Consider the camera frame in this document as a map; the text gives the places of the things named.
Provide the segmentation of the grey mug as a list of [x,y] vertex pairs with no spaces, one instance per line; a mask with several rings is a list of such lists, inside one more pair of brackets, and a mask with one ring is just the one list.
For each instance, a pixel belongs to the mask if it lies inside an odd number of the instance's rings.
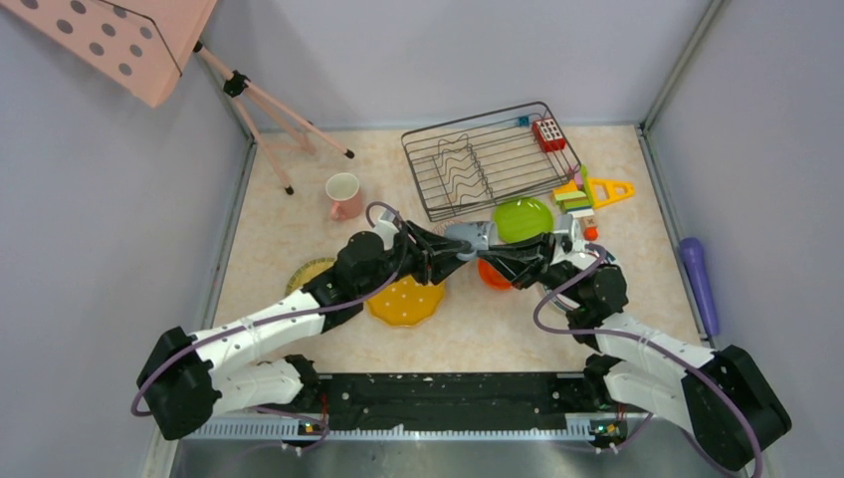
[[493,221],[460,222],[449,225],[444,236],[448,239],[468,243],[457,258],[469,262],[475,259],[480,251],[487,251],[491,246],[498,245],[500,238],[498,227]]

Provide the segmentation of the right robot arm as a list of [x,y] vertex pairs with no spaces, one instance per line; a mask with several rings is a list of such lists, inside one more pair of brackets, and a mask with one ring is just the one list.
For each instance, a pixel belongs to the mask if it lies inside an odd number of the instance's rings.
[[494,223],[482,222],[469,247],[514,288],[545,287],[532,319],[592,349],[583,384],[591,407],[618,402],[655,414],[723,469],[752,463],[755,476],[762,452],[791,430],[790,415],[747,351],[689,344],[627,313],[623,271],[601,245],[566,232],[501,244]]

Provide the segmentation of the orange bowl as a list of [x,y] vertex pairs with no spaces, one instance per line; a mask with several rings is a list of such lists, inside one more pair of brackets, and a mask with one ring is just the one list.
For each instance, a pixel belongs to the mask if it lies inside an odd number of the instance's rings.
[[512,283],[489,262],[478,260],[478,274],[481,280],[490,288],[499,291],[511,289]]

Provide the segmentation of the black wire dish rack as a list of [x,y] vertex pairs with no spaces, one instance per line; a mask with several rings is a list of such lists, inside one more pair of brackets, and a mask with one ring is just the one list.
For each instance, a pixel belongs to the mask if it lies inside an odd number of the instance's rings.
[[[518,118],[527,116],[529,127]],[[542,152],[531,124],[553,118],[530,102],[411,129],[400,136],[416,191],[429,220],[439,222],[521,197],[548,193],[581,166],[567,139],[562,151]]]

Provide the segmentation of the blue red patterned bowl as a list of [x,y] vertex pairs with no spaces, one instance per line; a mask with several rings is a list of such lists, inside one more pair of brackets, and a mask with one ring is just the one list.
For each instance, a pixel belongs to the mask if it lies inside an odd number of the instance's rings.
[[438,224],[434,227],[433,233],[438,235],[438,236],[445,237],[447,230],[453,225],[456,225],[455,221],[446,221],[446,222],[440,223],[440,224]]

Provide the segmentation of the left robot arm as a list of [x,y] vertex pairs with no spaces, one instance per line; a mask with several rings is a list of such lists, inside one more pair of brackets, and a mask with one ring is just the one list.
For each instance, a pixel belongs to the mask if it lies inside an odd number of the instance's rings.
[[311,362],[288,356],[265,363],[266,355],[344,325],[407,277],[442,283],[494,240],[468,223],[438,235],[389,215],[351,236],[327,270],[271,306],[215,329],[163,333],[137,378],[131,412],[153,417],[162,436],[176,440],[229,411],[268,403],[307,411],[319,396]]

